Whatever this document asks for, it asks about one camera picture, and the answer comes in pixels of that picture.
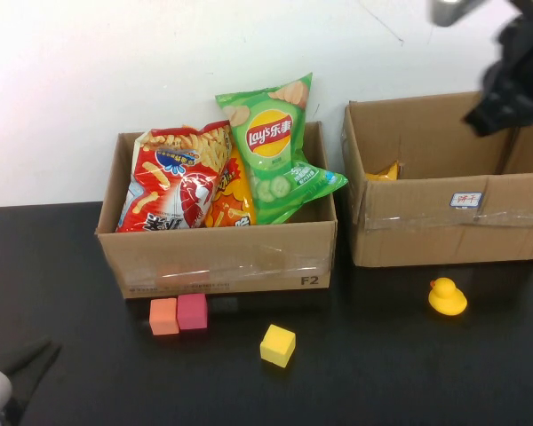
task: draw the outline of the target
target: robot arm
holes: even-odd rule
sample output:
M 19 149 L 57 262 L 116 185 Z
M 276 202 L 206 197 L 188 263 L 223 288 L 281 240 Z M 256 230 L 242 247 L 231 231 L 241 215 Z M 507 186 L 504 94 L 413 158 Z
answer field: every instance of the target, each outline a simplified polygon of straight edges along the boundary
M 432 0 L 433 23 L 452 25 L 484 0 Z M 483 77 L 480 103 L 464 118 L 479 136 L 533 124 L 533 0 L 512 0 L 521 12 L 501 32 L 502 58 Z

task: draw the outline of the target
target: rubber duck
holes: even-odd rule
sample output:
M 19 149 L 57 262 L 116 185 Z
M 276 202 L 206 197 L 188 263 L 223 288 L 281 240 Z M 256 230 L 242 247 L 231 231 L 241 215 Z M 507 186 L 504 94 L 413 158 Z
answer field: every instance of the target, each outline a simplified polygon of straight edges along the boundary
M 438 312 L 444 315 L 458 315 L 468 305 L 464 293 L 456 288 L 456 284 L 449 278 L 439 278 L 431 281 L 433 289 L 428 295 L 428 302 Z

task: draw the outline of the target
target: pink cube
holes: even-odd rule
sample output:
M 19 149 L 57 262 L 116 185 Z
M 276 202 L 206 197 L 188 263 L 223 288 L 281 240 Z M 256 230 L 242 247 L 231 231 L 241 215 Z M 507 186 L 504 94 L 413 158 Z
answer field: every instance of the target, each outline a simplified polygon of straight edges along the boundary
M 207 328 L 207 302 L 204 294 L 178 296 L 180 330 Z
M 176 335 L 179 333 L 176 320 L 177 301 L 171 299 L 155 299 L 150 302 L 150 327 L 153 335 Z

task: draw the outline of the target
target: yellow cube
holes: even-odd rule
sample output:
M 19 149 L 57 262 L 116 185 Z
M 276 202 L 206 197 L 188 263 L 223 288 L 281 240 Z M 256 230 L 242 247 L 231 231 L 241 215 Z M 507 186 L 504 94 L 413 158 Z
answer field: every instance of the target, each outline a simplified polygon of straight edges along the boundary
M 260 344 L 260 357 L 279 367 L 286 367 L 296 348 L 296 335 L 271 324 Z

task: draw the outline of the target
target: table surface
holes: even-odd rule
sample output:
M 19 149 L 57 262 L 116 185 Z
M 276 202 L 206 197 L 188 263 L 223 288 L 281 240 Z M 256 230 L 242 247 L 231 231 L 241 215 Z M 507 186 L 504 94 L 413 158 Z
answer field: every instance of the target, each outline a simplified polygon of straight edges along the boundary
M 0 351 L 63 344 L 22 425 L 533 424 L 533 262 L 354 268 L 340 235 L 329 291 L 213 297 L 207 333 L 156 339 L 99 211 L 0 209 Z M 427 305 L 439 276 L 464 315 Z M 286 369 L 259 357 L 271 323 L 297 334 Z

